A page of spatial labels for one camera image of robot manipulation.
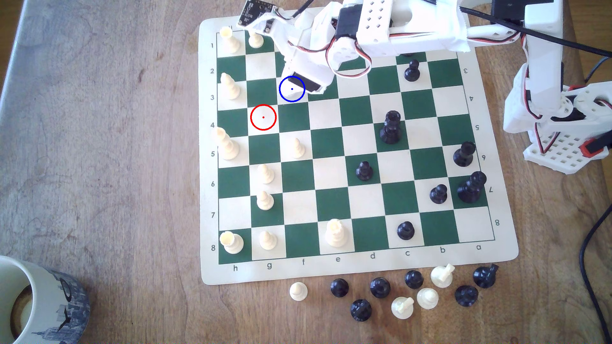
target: white chess piece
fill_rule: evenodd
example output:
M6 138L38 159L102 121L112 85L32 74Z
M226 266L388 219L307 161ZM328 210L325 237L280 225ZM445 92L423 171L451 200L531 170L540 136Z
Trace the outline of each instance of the white chess piece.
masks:
M304 300L308 295L308 288L302 282L293 283L291 288L289 288L289 295L295 301Z
M223 248L232 255L237 254L244 247L244 240L242 240L242 237L230 231L221 233L219 241L221 245L223 245Z
M448 264L447 266L436 266L431 270L431 282L438 288L446 288L453 282L452 272L455 267Z
M265 191L257 194L257 206L261 210L269 210L274 205L274 197Z
M219 34L223 39L223 49L228 54L233 54L240 48L240 41L234 37L231 27L224 26L219 30Z
M257 167L257 173L259 179L263 184L270 184L274 180L274 171L269 168L265 163L262 163Z
M332 247L341 247L347 240L348 235L346 235L346 229L342 222L339 219L329 220L325 230L325 241Z
M240 95L240 86L236 84L234 78L227 73L221 73L221 85L223 93L227 99L236 99Z
M276 235L263 231L259 234L259 245L264 250L272 250L276 246Z
M414 311L414 300L411 297L400 296L391 303L391 313L399 319L408 319Z
M417 302L424 309L432 309L438 304L438 292L431 288L423 288L417 293Z

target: wood grain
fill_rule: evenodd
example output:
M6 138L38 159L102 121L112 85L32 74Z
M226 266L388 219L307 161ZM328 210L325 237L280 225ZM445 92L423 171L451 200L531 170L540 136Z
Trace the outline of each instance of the wood grain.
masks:
M344 299L329 292L335 277L302 279L302 302L288 296L296 280L205 285L198 25L236 15L243 3L27 2L0 108L0 254L85 284L92 313L82 342L601 342L577 255L607 207L602 166L559 174L523 160L526 135L502 131L504 99L524 59L518 44L477 50L520 254L499 264L496 285L474 306L452 295L473 283L475 265L458 267L439 305L415 307L406 321L390 312L395 297L416 296L402 285L405 271L344 275ZM565 78L578 81L578 55L566 53ZM606 316L611 241L606 222L586 255ZM379 275L392 292L374 300L367 285ZM365 323L348 312L360 297L374 308Z

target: white square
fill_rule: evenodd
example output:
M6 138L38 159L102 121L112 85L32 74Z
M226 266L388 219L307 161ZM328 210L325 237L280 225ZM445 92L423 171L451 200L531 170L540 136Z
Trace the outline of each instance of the white square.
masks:
M247 65L247 80L276 78L276 62L274 52L248 54L245 57Z
M340 101L338 99L308 102L308 116L310 117L311 130L342 126Z
M436 204L429 198L429 193L433 188L438 186L438 184L444 184L447 189L447 198L442 204ZM414 190L417 193L419 212L444 211L453 209L453 198L451 197L453 190L450 189L449 179L447 177L418 179L414 181Z
M378 153L378 170L381 183L408 182L414 180L410 151Z
M374 124L359 124L342 127L345 155L376 153Z
M384 220L387 225L387 240L389 241L390 249L425 245L425 241L423 240L423 229L420 224L420 215L418 212L385 215ZM410 240L400 239L397 235L397 227L404 221L410 221L414 227L414 236Z
M249 196L219 198L218 216L219 231L251 228L251 198Z
M401 93L372 94L370 96L372 108L372 121L374 123L384 122L385 115L391 110L400 113L401 119L404 117L404 103L401 101Z
M286 132L278 134L280 141L280 161L296 161L312 159L312 141L310 139L310 130L301 130L298 132ZM297 138L304 146L304 155L295 159L293 157L293 139Z
M314 159L312 160L312 166L315 174L316 190L348 186L344 157Z
M348 236L346 243L341 247L330 246L327 241L325 241L325 231L327 230L328 221L317 222L317 227L319 229L319 252L322 255L355 251L355 242L353 240L353 221L351 219L340 219L340 221L342 222L342 226L345 228L346 235Z
M283 193L285 225L317 221L316 193L314 190Z
M433 103L436 105L436 114L439 117L468 113L463 86L434 88L431 92Z
M259 244L259 234L263 231L268 231L276 236L276 246L272 250L264 250ZM286 258L285 226L251 228L251 256L253 260Z
M351 218L384 215L383 187L381 184L355 185L348 187Z
M438 118L408 119L406 122L406 136L410 149L431 148L442 146L442 136Z
M493 240L493 226L488 207L455 209L459 241Z

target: captured chess piece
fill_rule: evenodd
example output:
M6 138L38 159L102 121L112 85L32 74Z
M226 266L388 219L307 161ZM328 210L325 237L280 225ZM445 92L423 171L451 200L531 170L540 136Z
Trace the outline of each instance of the captured chess piece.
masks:
M466 167L474 160L474 152L476 152L476 144L465 141L461 144L461 148L457 149L453 154L453 161L457 166Z
M491 288L495 284L495 273L499 266L491 264L491 266L481 266L474 270L474 283L481 288Z
M386 144L394 144L400 141L400 119L401 115L399 112L395 110L387 112L385 115L384 126L379 133L382 142L385 142Z
M475 203L480 198L480 191L486 182L487 176L480 171L476 171L467 181L459 185L457 196L465 203Z

